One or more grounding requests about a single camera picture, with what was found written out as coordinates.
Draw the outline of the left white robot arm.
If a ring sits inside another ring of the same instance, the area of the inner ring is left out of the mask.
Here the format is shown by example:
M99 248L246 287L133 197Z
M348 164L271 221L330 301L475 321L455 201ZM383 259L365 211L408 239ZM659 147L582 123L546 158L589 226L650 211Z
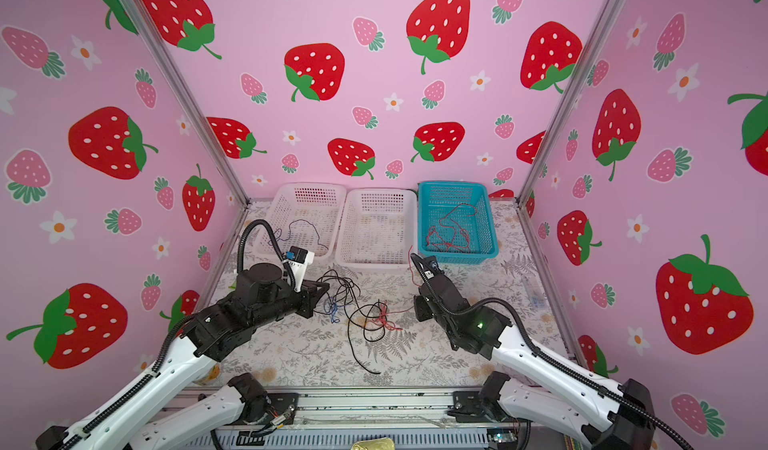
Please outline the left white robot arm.
M251 222L238 244L234 291L179 321L147 370L70 427L46 429L36 448L177 449L232 423L261 424L265 432L279 428L290 413L276 410L250 373L179 412L156 416L189 384L248 343L258 328L293 314L311 318L329 290L326 283L306 279L313 261L307 249L282 250L267 221Z

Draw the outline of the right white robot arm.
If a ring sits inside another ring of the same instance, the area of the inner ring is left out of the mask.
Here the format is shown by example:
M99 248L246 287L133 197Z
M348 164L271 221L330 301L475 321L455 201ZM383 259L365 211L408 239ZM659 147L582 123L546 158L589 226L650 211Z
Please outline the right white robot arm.
M451 348L494 361L536 382L529 389L505 372L493 374L481 396L491 418L501 415L545 425L589 449L648 449L657 432L679 448L687 442L654 412L649 390L585 369L536 343L514 307L499 298L470 304L433 257L411 254L423 283L416 318L435 321Z

